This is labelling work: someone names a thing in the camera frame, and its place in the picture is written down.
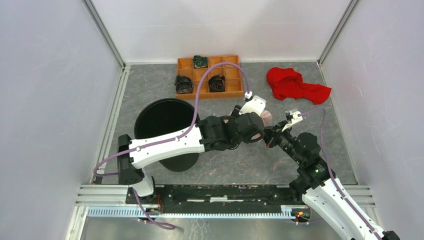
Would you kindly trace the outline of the pink plastic trash bag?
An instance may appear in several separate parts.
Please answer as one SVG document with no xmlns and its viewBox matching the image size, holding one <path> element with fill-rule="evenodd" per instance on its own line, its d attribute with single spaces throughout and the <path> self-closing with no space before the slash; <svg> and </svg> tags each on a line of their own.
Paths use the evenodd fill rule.
<svg viewBox="0 0 424 240">
<path fill-rule="evenodd" d="M 265 126 L 271 124 L 272 121 L 273 121 L 272 114 L 267 110 L 263 110 L 262 113 L 260 114 L 260 117 L 261 117 L 262 122 Z"/>
</svg>

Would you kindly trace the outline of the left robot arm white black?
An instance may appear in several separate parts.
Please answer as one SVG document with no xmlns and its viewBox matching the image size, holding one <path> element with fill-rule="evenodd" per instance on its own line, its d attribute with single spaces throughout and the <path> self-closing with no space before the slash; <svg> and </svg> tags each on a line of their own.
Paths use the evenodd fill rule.
<svg viewBox="0 0 424 240">
<path fill-rule="evenodd" d="M 247 102 L 234 109 L 231 116 L 208 116 L 194 126 L 147 139 L 120 136 L 126 149 L 117 158 L 118 183 L 134 187 L 145 204 L 157 198 L 153 178 L 144 168 L 152 163 L 187 154 L 233 150 L 242 142 L 254 143 L 263 138 L 265 125 L 261 113 L 265 103 Z"/>
</svg>

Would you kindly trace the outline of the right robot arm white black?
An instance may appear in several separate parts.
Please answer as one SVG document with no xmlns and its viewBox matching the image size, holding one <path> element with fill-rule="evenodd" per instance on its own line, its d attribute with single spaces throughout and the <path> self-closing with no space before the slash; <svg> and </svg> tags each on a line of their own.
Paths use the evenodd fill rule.
<svg viewBox="0 0 424 240">
<path fill-rule="evenodd" d="M 344 240 L 398 240 L 393 230 L 384 230 L 368 216 L 320 156 L 318 138 L 309 132 L 291 135 L 288 122 L 264 129 L 268 148 L 279 147 L 297 164 L 299 176 L 289 184 L 289 199 L 305 203 Z"/>
</svg>

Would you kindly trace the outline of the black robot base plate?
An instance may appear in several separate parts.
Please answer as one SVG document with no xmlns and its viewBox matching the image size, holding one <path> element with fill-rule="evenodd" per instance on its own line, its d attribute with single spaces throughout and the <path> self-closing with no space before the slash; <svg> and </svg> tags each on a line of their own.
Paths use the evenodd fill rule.
<svg viewBox="0 0 424 240">
<path fill-rule="evenodd" d="M 311 208 L 287 185 L 157 185 L 153 194 L 135 197 L 131 188 L 126 204 L 158 207 L 162 214 L 276 214 L 281 208 Z"/>
</svg>

